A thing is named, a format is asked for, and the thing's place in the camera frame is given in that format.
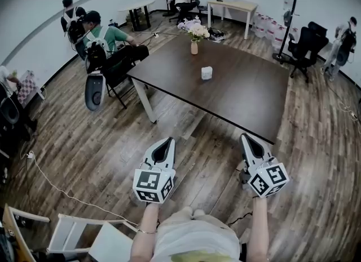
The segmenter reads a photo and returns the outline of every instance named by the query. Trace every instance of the bracelet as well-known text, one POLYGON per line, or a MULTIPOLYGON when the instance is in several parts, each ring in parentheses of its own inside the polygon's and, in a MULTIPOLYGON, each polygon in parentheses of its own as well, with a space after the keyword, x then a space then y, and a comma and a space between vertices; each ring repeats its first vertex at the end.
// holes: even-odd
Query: bracelet
POLYGON ((140 230, 139 228, 137 230, 144 233, 144 234, 155 234, 155 233, 158 232, 158 230, 156 230, 155 232, 146 232, 146 231, 140 230))

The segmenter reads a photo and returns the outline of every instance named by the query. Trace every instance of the person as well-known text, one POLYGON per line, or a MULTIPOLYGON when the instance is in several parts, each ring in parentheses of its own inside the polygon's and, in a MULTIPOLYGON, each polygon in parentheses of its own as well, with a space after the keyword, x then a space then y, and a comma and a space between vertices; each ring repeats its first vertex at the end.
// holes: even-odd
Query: person
POLYGON ((321 67, 321 74, 325 72, 329 72, 330 81, 332 82, 336 77, 340 67, 344 66, 349 58, 350 52, 354 52, 356 46, 356 26, 357 20, 355 17, 351 17, 351 19, 346 23, 339 25, 336 28, 336 32, 334 37, 336 38, 333 42, 331 52, 321 67))
MULTIPOLYGON (((85 16, 86 12, 82 7, 75 8, 74 4, 73 4, 73 0, 63 0, 63 6, 64 6, 64 14, 61 17, 60 22, 61 22, 61 27, 63 28, 64 34, 66 34, 68 32, 67 19, 70 20, 73 17, 75 9, 76 9, 75 15, 78 17, 85 16)), ((74 45, 75 45, 75 49, 77 50, 77 52, 79 54, 79 57, 82 60, 85 60, 84 44, 81 41, 79 41, 79 42, 76 42, 74 45)))
MULTIPOLYGON (((101 17, 100 14, 96 11, 90 11, 85 15, 83 20, 83 26, 86 32, 90 31, 95 38, 99 37, 102 26, 100 25, 101 17)), ((108 43, 108 47, 110 51, 112 51, 111 56, 107 59, 105 63, 105 68, 110 68, 113 65, 116 65, 121 61, 125 56, 130 56, 132 61, 144 60, 147 56, 149 56, 149 51, 147 46, 138 45, 136 40, 119 30, 115 26, 110 26, 104 37, 105 41, 108 43), (117 49, 116 42, 124 41, 129 45, 117 49)), ((85 37, 83 39, 84 45, 86 46, 89 42, 89 39, 85 37)))
MULTIPOLYGON (((239 261, 236 233, 203 210, 185 207, 163 221, 157 230, 159 204, 150 203, 131 247, 130 262, 239 261)), ((267 202, 253 199, 253 221, 247 262, 266 262, 267 202)))
MULTIPOLYGON (((20 104, 20 102, 17 99, 17 94, 9 85, 8 81, 16 83, 18 90, 21 88, 20 81, 14 75, 10 74, 7 68, 2 65, 0 66, 0 83, 3 85, 4 89, 6 90, 7 96, 14 102, 17 110, 19 111, 19 116, 23 124, 27 125, 30 129, 33 130, 33 132, 35 132, 38 125, 38 121, 31 120, 30 117, 26 114, 23 106, 20 104)), ((23 130, 24 130, 23 138, 26 141, 30 141, 29 133, 26 131, 25 128, 23 130)))
POLYGON ((199 0, 175 0, 175 7, 179 11, 178 22, 182 21, 182 19, 186 17, 186 13, 193 10, 196 6, 199 6, 199 0))

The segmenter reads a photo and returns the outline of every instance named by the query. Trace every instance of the man in green shirt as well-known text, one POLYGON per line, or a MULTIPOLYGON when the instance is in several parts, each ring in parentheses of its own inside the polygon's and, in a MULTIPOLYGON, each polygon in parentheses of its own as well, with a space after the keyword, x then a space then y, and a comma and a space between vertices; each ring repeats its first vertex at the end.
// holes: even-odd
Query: man in green shirt
MULTIPOLYGON (((98 38, 100 31, 102 29, 100 22, 101 22, 101 18, 98 12, 96 11, 88 12, 83 20, 83 26, 85 31, 86 32, 91 31, 93 36, 95 38, 98 38)), ((108 43, 109 51, 112 52, 112 55, 107 59, 106 64, 104 65, 106 68, 110 68, 116 65, 125 56, 131 57, 132 61, 138 61, 138 60, 142 61, 147 56, 149 56, 149 51, 147 46, 144 45, 138 46, 137 42, 132 36, 124 33, 123 31, 119 30, 114 26, 110 26, 108 28, 104 39, 108 43), (117 41, 127 42, 129 45, 118 50, 116 46, 117 41)), ((83 39, 83 42, 84 45, 86 46, 86 44, 89 42, 89 39, 85 37, 83 39)))

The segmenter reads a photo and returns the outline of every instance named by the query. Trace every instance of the flower vase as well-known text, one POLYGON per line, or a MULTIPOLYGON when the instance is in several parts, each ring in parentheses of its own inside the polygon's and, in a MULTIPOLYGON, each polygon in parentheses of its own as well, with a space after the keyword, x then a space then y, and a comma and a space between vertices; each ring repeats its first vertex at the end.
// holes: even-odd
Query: flower vase
POLYGON ((198 54, 198 43, 196 41, 192 41, 191 53, 192 53, 192 55, 197 55, 198 54))

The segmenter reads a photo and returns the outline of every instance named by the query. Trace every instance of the white chair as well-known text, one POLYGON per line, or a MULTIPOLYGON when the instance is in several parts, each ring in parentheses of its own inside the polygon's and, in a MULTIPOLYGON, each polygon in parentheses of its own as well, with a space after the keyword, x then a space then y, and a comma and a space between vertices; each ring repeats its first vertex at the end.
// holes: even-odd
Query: white chair
POLYGON ((62 214, 59 214, 58 217, 58 224, 47 248, 48 253, 60 253, 66 258, 80 253, 89 253, 98 262, 115 261, 111 257, 116 255, 117 261, 129 261, 133 240, 111 225, 124 224, 137 232, 137 229, 126 220, 93 220, 62 214), (87 224, 103 226, 91 248, 76 248, 87 224))

